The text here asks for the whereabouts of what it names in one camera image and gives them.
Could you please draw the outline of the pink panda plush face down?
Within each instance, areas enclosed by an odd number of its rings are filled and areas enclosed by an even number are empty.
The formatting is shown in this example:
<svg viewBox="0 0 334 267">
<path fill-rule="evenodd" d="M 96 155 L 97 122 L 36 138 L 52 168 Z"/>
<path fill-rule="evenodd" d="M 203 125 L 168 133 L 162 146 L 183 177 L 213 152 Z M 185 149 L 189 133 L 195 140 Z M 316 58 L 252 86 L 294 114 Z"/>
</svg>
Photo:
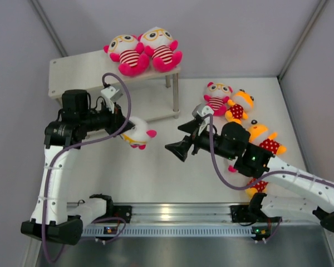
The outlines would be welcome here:
<svg viewBox="0 0 334 267">
<path fill-rule="evenodd" d="M 130 117 L 133 126 L 130 130 L 120 134 L 120 138 L 127 142 L 132 148 L 144 150 L 147 143 L 157 136 L 157 131 L 153 130 L 149 124 L 138 117 Z"/>
</svg>

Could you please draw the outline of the pink panda plush with glasses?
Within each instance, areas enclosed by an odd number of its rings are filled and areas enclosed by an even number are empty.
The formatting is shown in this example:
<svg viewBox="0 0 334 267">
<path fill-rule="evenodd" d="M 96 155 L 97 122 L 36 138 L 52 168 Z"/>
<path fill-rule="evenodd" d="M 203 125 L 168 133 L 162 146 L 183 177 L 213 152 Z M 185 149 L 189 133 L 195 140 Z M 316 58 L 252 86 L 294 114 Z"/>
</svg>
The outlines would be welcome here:
<svg viewBox="0 0 334 267">
<path fill-rule="evenodd" d="M 173 70 L 183 59 L 178 51 L 178 41 L 171 33 L 161 27 L 153 27 L 141 34 L 137 40 L 144 46 L 144 53 L 151 58 L 154 69 L 158 72 Z"/>
</svg>

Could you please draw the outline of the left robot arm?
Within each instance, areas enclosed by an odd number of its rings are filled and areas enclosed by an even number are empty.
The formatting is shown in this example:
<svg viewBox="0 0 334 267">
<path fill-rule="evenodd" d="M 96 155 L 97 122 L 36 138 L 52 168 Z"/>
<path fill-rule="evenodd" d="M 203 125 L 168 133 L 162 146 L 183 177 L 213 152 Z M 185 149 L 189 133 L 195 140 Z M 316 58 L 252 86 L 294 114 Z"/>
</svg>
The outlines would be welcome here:
<svg viewBox="0 0 334 267">
<path fill-rule="evenodd" d="M 115 215 L 112 198 L 94 194 L 72 210 L 67 209 L 71 172 L 83 140 L 91 131 L 105 130 L 116 136 L 133 127 L 116 103 L 122 92 L 112 86 L 101 91 L 99 110 L 91 108 L 86 90 L 67 90 L 57 119 L 45 128 L 45 166 L 40 193 L 31 218 L 21 233 L 53 243 L 75 245 L 84 228 L 96 219 L 109 222 Z"/>
</svg>

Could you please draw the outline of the pink panda plush under arm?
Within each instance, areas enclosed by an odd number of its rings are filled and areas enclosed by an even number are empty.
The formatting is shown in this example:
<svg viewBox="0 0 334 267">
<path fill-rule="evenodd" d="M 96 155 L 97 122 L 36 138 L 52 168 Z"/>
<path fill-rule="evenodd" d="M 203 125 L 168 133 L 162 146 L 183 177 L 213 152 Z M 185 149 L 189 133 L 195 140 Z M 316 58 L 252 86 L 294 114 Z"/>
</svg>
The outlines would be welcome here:
<svg viewBox="0 0 334 267">
<path fill-rule="evenodd" d="M 228 171 L 229 172 L 237 172 L 237 170 L 232 165 L 228 166 Z"/>
</svg>

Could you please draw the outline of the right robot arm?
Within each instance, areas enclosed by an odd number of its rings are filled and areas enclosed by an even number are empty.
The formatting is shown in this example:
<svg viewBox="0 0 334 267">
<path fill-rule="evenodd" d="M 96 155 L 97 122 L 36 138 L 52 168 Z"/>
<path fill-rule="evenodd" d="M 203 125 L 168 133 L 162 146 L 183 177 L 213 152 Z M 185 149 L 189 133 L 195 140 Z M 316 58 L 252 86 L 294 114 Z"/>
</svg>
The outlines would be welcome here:
<svg viewBox="0 0 334 267">
<path fill-rule="evenodd" d="M 197 116 L 178 129 L 187 135 L 179 142 L 165 145 L 165 148 L 181 161 L 186 160 L 188 153 L 209 152 L 215 172 L 225 186 L 238 191 L 247 189 L 247 186 L 232 185 L 223 177 L 216 156 L 234 160 L 234 168 L 239 174 L 254 179 L 252 185 L 266 181 L 297 194 L 297 197 L 279 197 L 255 193 L 248 206 L 253 220 L 261 221 L 265 217 L 308 220 L 334 233 L 334 182 L 300 170 L 250 143 L 250 133 L 236 122 L 226 123 L 217 134 L 213 132 L 210 115 Z"/>
</svg>

